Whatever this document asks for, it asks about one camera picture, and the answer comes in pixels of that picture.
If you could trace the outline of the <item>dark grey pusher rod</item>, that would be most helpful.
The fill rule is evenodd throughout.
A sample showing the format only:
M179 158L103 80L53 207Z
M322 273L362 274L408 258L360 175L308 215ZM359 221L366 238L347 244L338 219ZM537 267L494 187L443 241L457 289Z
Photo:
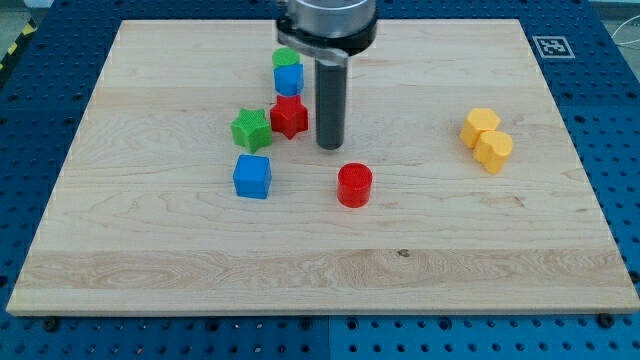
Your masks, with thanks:
M314 81L316 142L323 149L335 150L344 142L347 68L316 60Z

